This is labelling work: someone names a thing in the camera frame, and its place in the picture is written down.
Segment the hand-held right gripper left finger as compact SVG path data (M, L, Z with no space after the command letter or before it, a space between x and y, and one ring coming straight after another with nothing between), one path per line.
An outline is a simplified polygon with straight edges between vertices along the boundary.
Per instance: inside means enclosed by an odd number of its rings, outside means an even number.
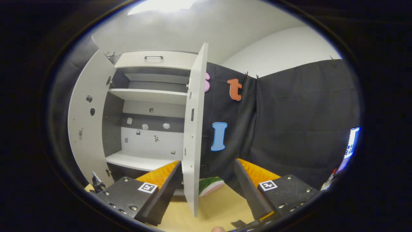
M181 175L180 160L138 178L121 177L108 187L95 175L94 192L99 199L122 214L158 226L180 183Z

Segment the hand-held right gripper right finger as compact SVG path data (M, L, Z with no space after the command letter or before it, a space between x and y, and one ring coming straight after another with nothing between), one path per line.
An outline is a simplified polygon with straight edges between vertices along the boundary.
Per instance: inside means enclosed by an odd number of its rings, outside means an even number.
M234 172L257 221L280 220L319 195L294 175L279 176L243 159L235 160Z

